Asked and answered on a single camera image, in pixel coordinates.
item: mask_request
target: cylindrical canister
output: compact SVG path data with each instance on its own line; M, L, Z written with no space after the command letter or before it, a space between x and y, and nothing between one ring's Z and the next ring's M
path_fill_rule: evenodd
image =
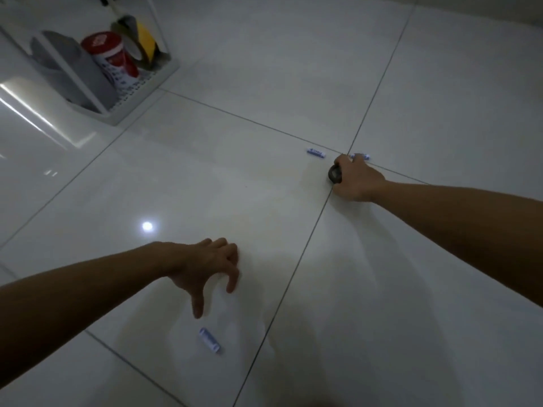
M126 53L123 40L112 31L85 37L81 46L92 56L117 89L129 88L139 79L139 71Z

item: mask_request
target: forearm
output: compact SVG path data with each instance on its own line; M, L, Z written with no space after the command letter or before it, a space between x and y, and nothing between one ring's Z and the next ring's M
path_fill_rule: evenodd
M386 182L374 197L448 252L543 306L543 203L471 188Z
M0 287L0 388L166 275L159 248L150 244Z

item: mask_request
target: gray container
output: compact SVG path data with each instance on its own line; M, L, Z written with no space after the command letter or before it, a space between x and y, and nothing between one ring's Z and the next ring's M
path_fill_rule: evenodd
M117 90L92 60L90 54L71 37L54 31L43 31L42 34L104 107L112 108L119 98ZM62 97L85 109L99 112L35 38L31 40L31 52L34 67Z

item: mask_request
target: hand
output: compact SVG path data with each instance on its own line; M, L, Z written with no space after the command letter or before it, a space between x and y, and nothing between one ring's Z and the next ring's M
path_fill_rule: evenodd
M204 313L204 286L211 276L217 273L228 275L227 293L236 288L240 271L238 249L225 238L215 241L205 239L197 244L175 245L183 248L183 264L173 265L168 275L177 287L182 288L192 297L192 314L199 319Z
M364 162L364 156L356 154L351 161L341 154L334 164L341 167L342 181L334 184L334 194L349 201L373 201L376 192L387 183L383 174Z

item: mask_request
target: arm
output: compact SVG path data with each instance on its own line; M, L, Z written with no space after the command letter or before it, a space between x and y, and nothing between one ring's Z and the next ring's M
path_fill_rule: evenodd
M362 157L336 163L335 194L371 201L456 257L543 307L543 202L498 192L385 180Z
M0 287L0 389L161 277L191 295L194 317L200 318L205 283L225 273L227 292L233 292L237 260L237 246L224 238L192 245L156 242Z

